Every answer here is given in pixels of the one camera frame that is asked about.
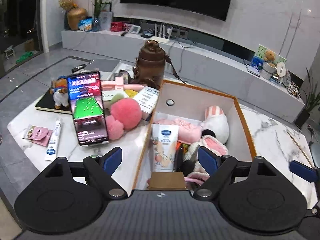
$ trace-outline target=wooden chopstick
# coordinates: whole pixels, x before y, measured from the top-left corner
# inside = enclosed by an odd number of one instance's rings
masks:
[[[299,143],[297,143],[297,141],[294,139],[294,137],[292,136],[292,134],[287,131],[287,133],[290,135],[292,141],[294,141],[294,143],[298,146],[298,148],[300,149],[300,151],[303,153],[303,155],[305,156],[305,158],[307,159],[308,163],[310,164],[311,167],[313,167],[313,164],[311,163],[311,161],[309,160],[308,156],[306,155],[306,153],[302,150],[301,146],[299,145]]]

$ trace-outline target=red box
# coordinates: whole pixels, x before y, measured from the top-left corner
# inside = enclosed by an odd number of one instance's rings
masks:
[[[123,22],[112,22],[110,31],[112,32],[120,32],[123,30]]]

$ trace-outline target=open storage box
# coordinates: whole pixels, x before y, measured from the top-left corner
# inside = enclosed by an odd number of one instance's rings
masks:
[[[193,85],[164,80],[156,108],[153,111],[150,127],[141,152],[140,161],[134,178],[133,189],[145,189],[147,179],[153,171],[152,123],[158,119],[173,120],[176,117],[199,125],[204,121],[204,111],[209,106],[219,106],[227,116],[230,135],[227,143],[228,154],[239,161],[252,161],[256,151],[249,128],[236,97],[203,89]]]

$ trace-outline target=silver screw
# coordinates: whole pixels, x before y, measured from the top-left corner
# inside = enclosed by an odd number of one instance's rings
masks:
[[[209,197],[212,195],[212,192],[211,190],[209,189],[206,189],[206,188],[203,188],[203,189],[200,189],[197,191],[197,194],[200,196],[200,197]]]
[[[123,189],[120,189],[120,188],[113,188],[109,190],[109,194],[110,196],[113,196],[113,197],[121,197],[124,194],[124,191]]]

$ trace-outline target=tube of cream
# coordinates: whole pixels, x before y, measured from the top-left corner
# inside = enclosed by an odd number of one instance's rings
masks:
[[[58,118],[56,120],[56,126],[54,128],[54,131],[50,137],[47,152],[45,155],[46,161],[54,161],[57,157],[57,151],[58,151],[58,143],[59,143],[59,137],[61,132],[61,126],[62,121],[61,118]]]

